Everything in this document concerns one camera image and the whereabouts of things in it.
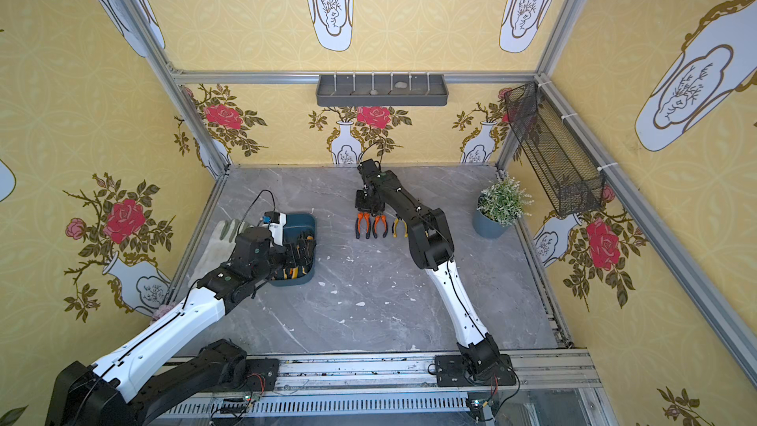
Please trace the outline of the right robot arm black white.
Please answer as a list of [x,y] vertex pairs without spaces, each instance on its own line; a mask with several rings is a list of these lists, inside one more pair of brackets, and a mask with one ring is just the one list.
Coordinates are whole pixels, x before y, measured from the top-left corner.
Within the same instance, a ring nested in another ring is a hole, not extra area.
[[475,381],[491,379],[498,372],[500,348],[463,286],[445,212],[422,203],[393,171],[384,171],[375,160],[361,162],[358,172],[363,187],[356,193],[356,207],[372,215],[389,207],[407,225],[410,256],[430,276],[443,300],[453,322],[463,368]]

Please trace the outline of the orange long-nose pliers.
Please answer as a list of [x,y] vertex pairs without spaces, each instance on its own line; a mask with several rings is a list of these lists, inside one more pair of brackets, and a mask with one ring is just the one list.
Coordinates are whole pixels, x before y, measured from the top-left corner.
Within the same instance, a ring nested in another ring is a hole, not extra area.
[[384,213],[377,214],[373,217],[372,234],[374,238],[386,238],[389,230],[390,225],[388,225],[388,219],[386,219]]

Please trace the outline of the orange black needle pliers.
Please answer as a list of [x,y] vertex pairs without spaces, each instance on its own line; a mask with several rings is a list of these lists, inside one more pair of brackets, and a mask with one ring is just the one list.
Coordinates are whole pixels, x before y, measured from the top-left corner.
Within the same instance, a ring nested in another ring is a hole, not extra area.
[[359,212],[355,222],[355,237],[357,239],[372,237],[371,214],[368,212]]

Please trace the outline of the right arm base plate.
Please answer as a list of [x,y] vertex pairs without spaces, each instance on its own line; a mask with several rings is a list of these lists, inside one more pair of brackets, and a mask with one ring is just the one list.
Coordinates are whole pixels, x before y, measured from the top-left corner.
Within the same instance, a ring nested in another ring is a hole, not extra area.
[[438,387],[511,387],[518,384],[513,364],[508,355],[481,363],[462,355],[438,355],[434,357],[434,376]]

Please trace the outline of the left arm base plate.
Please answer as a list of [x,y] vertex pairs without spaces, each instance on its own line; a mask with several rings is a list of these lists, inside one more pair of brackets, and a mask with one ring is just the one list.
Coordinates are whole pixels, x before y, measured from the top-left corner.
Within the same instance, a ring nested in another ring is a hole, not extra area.
[[252,358],[240,374],[226,383],[207,386],[200,392],[273,392],[280,370],[278,358]]

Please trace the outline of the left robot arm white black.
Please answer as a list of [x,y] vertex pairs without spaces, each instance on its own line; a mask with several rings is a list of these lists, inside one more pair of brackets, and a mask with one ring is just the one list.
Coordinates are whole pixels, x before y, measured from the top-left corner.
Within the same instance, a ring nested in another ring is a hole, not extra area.
[[240,388],[248,374],[246,351],[224,339],[179,367],[160,369],[264,283],[310,270],[316,246],[311,227],[244,229],[229,258],[153,325],[90,366],[75,361],[66,367],[55,379],[45,422],[147,425],[198,392]]

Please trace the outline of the yellow black long-nose pliers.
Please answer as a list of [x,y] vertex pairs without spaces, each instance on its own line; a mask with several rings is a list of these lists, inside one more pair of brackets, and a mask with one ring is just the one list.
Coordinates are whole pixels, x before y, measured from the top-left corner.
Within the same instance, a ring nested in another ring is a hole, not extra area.
[[392,236],[398,238],[400,235],[403,235],[405,238],[408,237],[408,225],[400,217],[395,217],[392,224]]

